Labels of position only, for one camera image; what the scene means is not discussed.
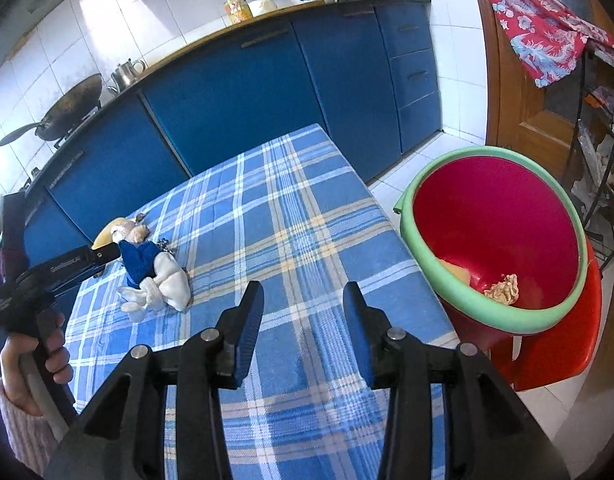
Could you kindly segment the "pink knit sleeve forearm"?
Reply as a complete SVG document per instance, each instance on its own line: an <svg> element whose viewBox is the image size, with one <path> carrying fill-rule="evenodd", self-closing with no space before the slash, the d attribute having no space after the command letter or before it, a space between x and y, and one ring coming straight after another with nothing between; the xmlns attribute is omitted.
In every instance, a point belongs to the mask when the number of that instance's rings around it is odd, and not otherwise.
<svg viewBox="0 0 614 480"><path fill-rule="evenodd" d="M0 412L14 456L42 476L56 451L57 440L29 389L22 385L22 396L14 403L0 378Z"/></svg>

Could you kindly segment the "person's left hand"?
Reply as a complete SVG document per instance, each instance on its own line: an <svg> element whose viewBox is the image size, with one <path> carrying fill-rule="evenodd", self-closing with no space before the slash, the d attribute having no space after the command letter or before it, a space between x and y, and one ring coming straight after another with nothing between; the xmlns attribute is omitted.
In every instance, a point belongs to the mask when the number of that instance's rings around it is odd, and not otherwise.
<svg viewBox="0 0 614 480"><path fill-rule="evenodd" d="M52 382L60 386L67 386L74 376L69 363L70 354L65 348L64 322L64 315L59 313L54 322L54 330L46 340L48 358L43 365ZM34 390L30 388L30 379L38 371L34 350L40 347L41 342L37 338L10 333L0 352L1 382L5 396L16 408L34 417L43 415L43 408L38 404Z"/></svg>

